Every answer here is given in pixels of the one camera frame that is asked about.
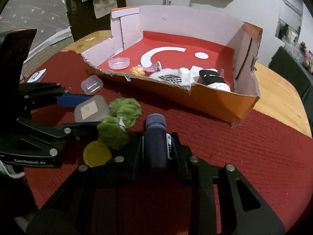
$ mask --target gray star-patterned wall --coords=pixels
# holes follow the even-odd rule
[[[0,32],[37,29],[31,49],[68,27],[65,0],[9,0],[0,15]]]

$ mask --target dark brown door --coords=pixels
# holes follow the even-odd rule
[[[126,0],[116,0],[119,8],[126,6]],[[74,41],[100,30],[110,30],[110,14],[96,19],[92,0],[66,0],[67,15]]]

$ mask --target dark bottle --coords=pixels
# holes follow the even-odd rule
[[[171,136],[165,130],[165,117],[150,114],[143,134],[143,163],[150,169],[165,169],[171,160]]]

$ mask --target silver rivet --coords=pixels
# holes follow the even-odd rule
[[[81,165],[81,166],[78,167],[78,170],[79,170],[79,171],[86,171],[87,169],[88,169],[88,166],[85,165],[85,164],[83,164],[83,165]]]
[[[72,130],[71,130],[70,128],[68,128],[68,127],[64,128],[64,132],[65,132],[65,133],[71,133],[71,131],[72,131]]]
[[[228,171],[234,171],[234,170],[235,170],[235,166],[233,166],[232,164],[227,164],[227,165],[226,165],[226,169],[227,169]]]
[[[55,148],[50,149],[49,151],[51,156],[56,156],[58,154],[58,151]]]
[[[124,157],[122,157],[122,156],[117,156],[117,157],[114,158],[114,161],[116,161],[117,163],[121,163],[121,162],[124,161]]]
[[[192,163],[197,163],[199,161],[199,157],[198,156],[191,156],[189,158],[189,160],[192,162]]]

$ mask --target orange cardboard box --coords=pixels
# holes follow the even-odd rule
[[[262,35],[257,26],[211,11],[147,5],[113,9],[111,31],[111,38],[82,53],[92,74],[156,93],[232,125],[240,124],[260,98],[254,75]],[[168,50],[173,51],[152,52],[148,59],[144,56],[145,51],[169,43],[172,45]],[[210,59],[196,60],[192,52],[204,48]],[[108,67],[110,58],[126,55],[130,58],[129,68],[119,71]],[[172,69],[200,65],[217,68],[220,73],[225,66],[232,92],[196,82],[188,88],[130,73],[131,67],[140,62],[151,64],[156,58],[162,68],[164,64]]]

